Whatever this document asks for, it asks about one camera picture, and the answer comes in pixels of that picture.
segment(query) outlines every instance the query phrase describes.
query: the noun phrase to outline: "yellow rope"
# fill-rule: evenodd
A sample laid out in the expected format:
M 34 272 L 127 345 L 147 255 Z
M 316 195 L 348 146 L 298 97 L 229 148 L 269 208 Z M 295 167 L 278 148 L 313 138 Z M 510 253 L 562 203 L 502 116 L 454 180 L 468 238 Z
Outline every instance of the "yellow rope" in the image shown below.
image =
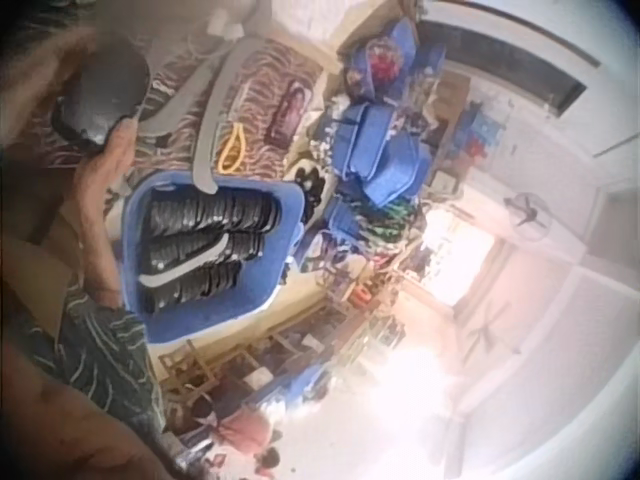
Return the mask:
M 238 157 L 233 162 L 230 167 L 225 167 L 224 164 L 227 160 L 227 157 L 231 153 L 231 150 L 236 142 L 240 143 L 240 152 L 238 152 Z M 227 175 L 238 170 L 242 161 L 244 160 L 244 156 L 247 150 L 247 139 L 244 134 L 244 125 L 240 122 L 233 122 L 233 130 L 231 130 L 231 135 L 227 139 L 227 143 L 220 154 L 220 158 L 218 159 L 218 172 Z

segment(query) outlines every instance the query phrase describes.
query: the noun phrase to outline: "ceiling fan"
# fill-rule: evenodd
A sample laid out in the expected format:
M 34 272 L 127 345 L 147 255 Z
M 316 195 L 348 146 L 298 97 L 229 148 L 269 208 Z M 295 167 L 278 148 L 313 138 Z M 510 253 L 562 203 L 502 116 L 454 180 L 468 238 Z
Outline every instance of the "ceiling fan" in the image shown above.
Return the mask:
M 518 235 L 529 241 L 537 241 L 549 233 L 553 217 L 549 206 L 538 195 L 519 193 L 503 201 Z
M 502 317 L 502 315 L 504 315 L 511 308 L 511 303 L 505 303 L 504 305 L 502 305 L 502 307 L 500 307 L 493 313 L 491 313 L 491 306 L 492 302 L 491 300 L 489 300 L 484 311 L 484 323 L 480 327 L 469 331 L 469 333 L 467 334 L 467 339 L 471 340 L 471 345 L 469 345 L 469 348 L 464 355 L 463 363 L 465 365 L 467 364 L 475 350 L 478 348 L 480 343 L 484 343 L 484 350 L 487 355 L 491 353 L 498 344 L 502 344 L 513 355 L 520 355 L 522 353 L 522 351 L 518 347 L 509 345 L 503 338 L 498 336 L 491 329 L 491 326 L 498 320 L 500 320 L 500 317 Z

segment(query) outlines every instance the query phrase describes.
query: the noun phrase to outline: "blue container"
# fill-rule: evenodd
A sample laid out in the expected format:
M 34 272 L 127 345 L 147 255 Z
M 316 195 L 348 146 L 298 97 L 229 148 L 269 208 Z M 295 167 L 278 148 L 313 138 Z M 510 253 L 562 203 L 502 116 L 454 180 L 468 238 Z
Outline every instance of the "blue container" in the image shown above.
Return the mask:
M 431 158 L 429 149 L 421 143 L 418 145 L 418 149 L 419 149 L 418 170 L 416 171 L 416 177 L 413 179 L 413 183 L 402 194 L 402 196 L 406 198 L 414 198 L 418 196 L 418 194 L 420 193 L 420 190 L 422 189 L 422 185 L 424 184 L 425 180 L 427 179 L 427 176 L 429 175 L 429 171 L 431 170 L 431 165 L 433 164 L 433 159 Z
M 447 55 L 447 47 L 437 43 L 435 45 L 423 45 L 416 52 L 416 59 L 411 67 L 412 72 L 430 68 L 434 76 L 440 75 Z
M 400 20 L 389 32 L 389 38 L 391 38 L 400 48 L 403 57 L 403 64 L 398 78 L 396 78 L 395 82 L 393 82 L 387 89 L 385 96 L 399 102 L 402 100 L 402 96 L 404 95 L 407 81 L 409 79 L 409 72 L 411 71 L 413 62 L 415 61 L 416 51 L 418 49 L 411 21 L 406 17 Z
M 398 76 L 393 82 L 381 87 L 373 82 L 371 62 L 369 61 L 369 49 L 380 39 L 389 39 L 398 54 L 402 57 L 402 66 Z M 365 46 L 357 48 L 351 57 L 347 69 L 349 76 L 355 76 L 358 81 L 348 85 L 351 95 L 364 100 L 374 101 L 376 98 L 388 97 L 394 101 L 400 101 L 409 77 L 409 71 L 416 55 L 416 40 L 413 35 L 412 23 L 408 18 L 403 18 L 387 29 L 386 34 L 369 41 Z
M 339 198 L 333 198 L 324 211 L 328 230 L 338 240 L 344 240 L 352 245 L 358 243 L 360 224 L 356 220 L 351 208 Z
M 365 110 L 366 105 L 349 107 L 345 110 L 342 119 L 336 120 L 336 122 L 338 122 L 338 129 L 336 130 L 333 141 L 331 166 L 336 174 L 343 180 L 349 176 L 349 162 L 351 161 L 351 155 L 360 128 L 360 121 Z
M 388 105 L 369 105 L 364 113 L 348 162 L 349 170 L 362 180 L 370 180 L 376 173 L 394 112 Z
M 420 166 L 417 144 L 418 140 L 404 131 L 387 142 L 380 168 L 363 184 L 367 197 L 377 207 L 382 208 L 403 195 L 413 184 Z
M 280 224 L 265 237 L 264 254 L 247 262 L 235 288 L 218 295 L 166 308 L 156 314 L 144 312 L 138 283 L 139 248 L 142 225 L 150 193 L 156 187 L 193 185 L 191 172 L 156 173 L 129 197 L 122 217 L 122 284 L 128 310 L 140 316 L 150 343 L 167 343 L 201 332 L 215 325 L 247 315 L 269 300 L 280 282 L 285 261 L 301 233 L 300 219 L 304 195 L 295 183 L 263 182 L 241 177 L 215 177 L 221 188 L 240 188 L 268 192 L 282 206 Z

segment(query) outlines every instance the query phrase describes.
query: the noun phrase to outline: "stack of black sandals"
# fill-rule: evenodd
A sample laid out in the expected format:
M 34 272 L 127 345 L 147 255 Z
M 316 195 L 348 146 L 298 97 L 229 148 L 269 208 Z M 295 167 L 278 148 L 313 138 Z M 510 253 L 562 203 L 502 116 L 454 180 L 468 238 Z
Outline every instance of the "stack of black sandals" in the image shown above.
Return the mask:
M 149 203 L 140 271 L 172 270 L 229 239 L 216 258 L 157 288 L 144 289 L 145 310 L 208 298 L 236 286 L 244 262 L 261 257 L 265 235 L 279 223 L 278 200 L 266 192 L 221 188 L 215 195 L 184 187 L 155 191 Z
M 298 168 L 294 181 L 302 188 L 304 193 L 302 223 L 307 225 L 313 218 L 316 209 L 322 203 L 322 192 L 324 191 L 326 181 L 316 167 L 313 167 L 308 172 L 302 167 Z

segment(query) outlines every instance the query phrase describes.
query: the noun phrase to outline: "pink cloth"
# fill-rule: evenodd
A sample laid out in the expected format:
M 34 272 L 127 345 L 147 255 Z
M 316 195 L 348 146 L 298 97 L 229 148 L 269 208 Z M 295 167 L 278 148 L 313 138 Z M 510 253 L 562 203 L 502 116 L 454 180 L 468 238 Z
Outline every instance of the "pink cloth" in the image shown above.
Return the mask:
M 272 433 L 271 422 L 264 414 L 246 406 L 222 420 L 217 430 L 224 442 L 247 456 L 264 452 Z

